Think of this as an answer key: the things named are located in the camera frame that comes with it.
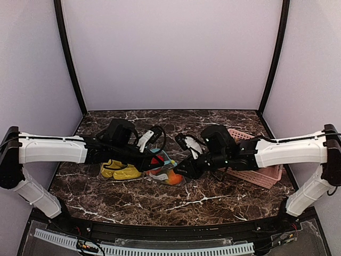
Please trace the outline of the orange red toy pepper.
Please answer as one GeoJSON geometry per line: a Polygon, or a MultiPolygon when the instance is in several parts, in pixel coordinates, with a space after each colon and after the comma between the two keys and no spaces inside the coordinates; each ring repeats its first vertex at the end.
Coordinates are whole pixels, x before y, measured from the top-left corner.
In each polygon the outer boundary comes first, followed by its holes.
{"type": "Polygon", "coordinates": [[[153,157],[151,160],[151,166],[154,168],[160,167],[164,165],[164,159],[161,156],[153,157]]]}

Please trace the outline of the small clear zip bag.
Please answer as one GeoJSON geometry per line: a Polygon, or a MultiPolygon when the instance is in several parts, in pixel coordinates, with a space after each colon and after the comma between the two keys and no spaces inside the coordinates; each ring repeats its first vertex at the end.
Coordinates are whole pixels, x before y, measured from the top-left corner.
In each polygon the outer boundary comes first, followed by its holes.
{"type": "MultiPolygon", "coordinates": [[[[164,166],[160,169],[157,169],[157,170],[149,170],[149,171],[146,171],[145,175],[150,179],[150,180],[153,180],[157,183],[162,183],[162,184],[165,184],[163,183],[164,180],[167,179],[167,172],[169,170],[174,170],[177,166],[177,163],[171,159],[169,157],[169,155],[163,150],[161,151],[160,153],[158,153],[157,155],[161,155],[163,158],[164,158],[164,166]]],[[[180,185],[183,185],[186,183],[186,180],[185,180],[185,177],[184,177],[184,182],[181,183],[180,185]]]]}

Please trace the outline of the large clear zip bag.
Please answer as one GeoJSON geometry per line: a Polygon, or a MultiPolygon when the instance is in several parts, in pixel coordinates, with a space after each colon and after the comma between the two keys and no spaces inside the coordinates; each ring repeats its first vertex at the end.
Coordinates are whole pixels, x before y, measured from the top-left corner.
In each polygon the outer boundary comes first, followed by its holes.
{"type": "Polygon", "coordinates": [[[120,161],[110,160],[102,163],[100,175],[104,179],[112,179],[118,181],[133,180],[143,177],[143,173],[139,172],[134,165],[123,164],[120,161]]]}

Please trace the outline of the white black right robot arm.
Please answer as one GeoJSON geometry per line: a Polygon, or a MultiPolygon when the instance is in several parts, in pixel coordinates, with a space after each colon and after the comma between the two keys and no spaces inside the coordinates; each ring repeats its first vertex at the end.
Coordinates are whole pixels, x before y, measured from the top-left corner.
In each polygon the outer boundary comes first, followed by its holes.
{"type": "Polygon", "coordinates": [[[284,201],[282,212],[298,217],[333,187],[340,187],[340,133],[332,124],[312,134],[268,139],[254,137],[236,142],[223,125],[210,125],[201,132],[207,152],[190,147],[192,155],[181,161],[174,172],[198,179],[204,172],[221,168],[235,171],[259,170],[269,166],[317,163],[313,175],[284,201]]]}

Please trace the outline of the yellow toy lemon front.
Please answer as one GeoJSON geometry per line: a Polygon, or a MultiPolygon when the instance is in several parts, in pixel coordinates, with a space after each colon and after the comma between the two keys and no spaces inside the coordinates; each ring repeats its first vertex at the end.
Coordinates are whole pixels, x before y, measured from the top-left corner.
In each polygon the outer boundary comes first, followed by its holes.
{"type": "Polygon", "coordinates": [[[103,163],[101,165],[101,175],[106,178],[106,179],[110,179],[113,178],[113,174],[115,172],[115,169],[117,169],[118,166],[113,163],[113,164],[109,164],[109,163],[103,163]]]}

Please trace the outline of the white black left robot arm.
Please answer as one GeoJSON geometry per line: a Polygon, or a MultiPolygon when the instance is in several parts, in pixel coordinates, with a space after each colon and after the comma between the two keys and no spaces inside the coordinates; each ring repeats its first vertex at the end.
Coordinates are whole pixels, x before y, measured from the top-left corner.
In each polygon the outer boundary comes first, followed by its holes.
{"type": "Polygon", "coordinates": [[[139,135],[135,125],[114,118],[96,135],[57,137],[24,133],[11,126],[1,141],[1,188],[12,190],[52,220],[69,217],[63,200],[49,193],[26,170],[31,163],[101,164],[110,160],[134,166],[139,172],[162,167],[164,161],[147,148],[165,130],[155,125],[139,135]]]}

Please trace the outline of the orange toy carrot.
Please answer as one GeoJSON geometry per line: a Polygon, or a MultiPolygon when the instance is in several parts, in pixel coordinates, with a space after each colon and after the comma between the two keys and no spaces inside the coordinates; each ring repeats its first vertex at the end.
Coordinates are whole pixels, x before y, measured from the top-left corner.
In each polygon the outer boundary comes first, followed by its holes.
{"type": "Polygon", "coordinates": [[[169,170],[167,173],[167,179],[163,183],[171,186],[177,186],[184,182],[184,177],[175,173],[173,170],[169,170]]]}

